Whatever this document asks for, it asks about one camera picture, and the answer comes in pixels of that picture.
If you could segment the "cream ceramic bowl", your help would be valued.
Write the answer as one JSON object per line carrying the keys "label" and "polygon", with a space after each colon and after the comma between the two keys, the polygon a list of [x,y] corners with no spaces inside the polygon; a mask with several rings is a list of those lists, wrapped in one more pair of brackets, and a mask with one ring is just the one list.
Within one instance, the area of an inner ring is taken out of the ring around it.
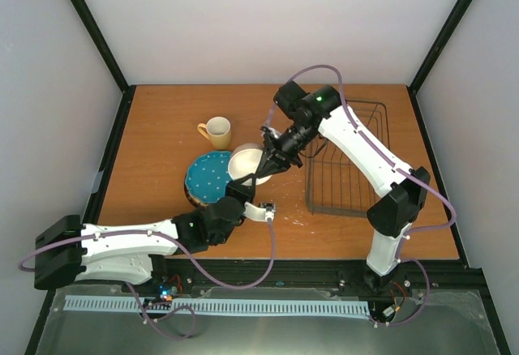
{"label": "cream ceramic bowl", "polygon": [[228,163],[228,174],[232,180],[238,180],[255,173],[263,154],[263,147],[256,143],[245,143],[238,146],[231,154]]}

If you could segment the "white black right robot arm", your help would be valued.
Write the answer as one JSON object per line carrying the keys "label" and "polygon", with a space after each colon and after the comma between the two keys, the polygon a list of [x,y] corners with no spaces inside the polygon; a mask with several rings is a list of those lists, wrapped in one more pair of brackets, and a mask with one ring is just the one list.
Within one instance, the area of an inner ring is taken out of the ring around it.
{"label": "white black right robot arm", "polygon": [[424,206],[431,175],[423,167],[412,169],[390,152],[332,86],[306,92],[290,80],[279,87],[273,101],[292,124],[280,135],[263,127],[264,150],[256,177],[302,167],[300,152],[318,136],[340,149],[380,198],[367,210],[374,233],[363,273],[366,288],[380,292],[394,275],[402,240]]}

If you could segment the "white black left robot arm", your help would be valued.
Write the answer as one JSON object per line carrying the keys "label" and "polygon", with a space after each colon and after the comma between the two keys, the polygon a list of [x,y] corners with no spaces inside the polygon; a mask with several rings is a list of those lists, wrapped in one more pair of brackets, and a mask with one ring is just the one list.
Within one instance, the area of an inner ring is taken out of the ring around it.
{"label": "white black left robot arm", "polygon": [[59,289],[77,281],[142,284],[160,292],[169,282],[160,259],[194,254],[228,241],[255,197],[256,177],[231,180],[215,203],[145,225],[101,226],[64,216],[35,240],[34,286]]}

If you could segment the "yellow ceramic mug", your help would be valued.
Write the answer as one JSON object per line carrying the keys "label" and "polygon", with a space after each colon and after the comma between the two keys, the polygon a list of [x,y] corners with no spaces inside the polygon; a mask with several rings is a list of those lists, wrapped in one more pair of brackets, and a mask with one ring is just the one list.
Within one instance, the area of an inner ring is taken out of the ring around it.
{"label": "yellow ceramic mug", "polygon": [[216,150],[225,150],[231,142],[231,124],[227,118],[213,117],[206,123],[199,123],[197,131],[206,138]]}

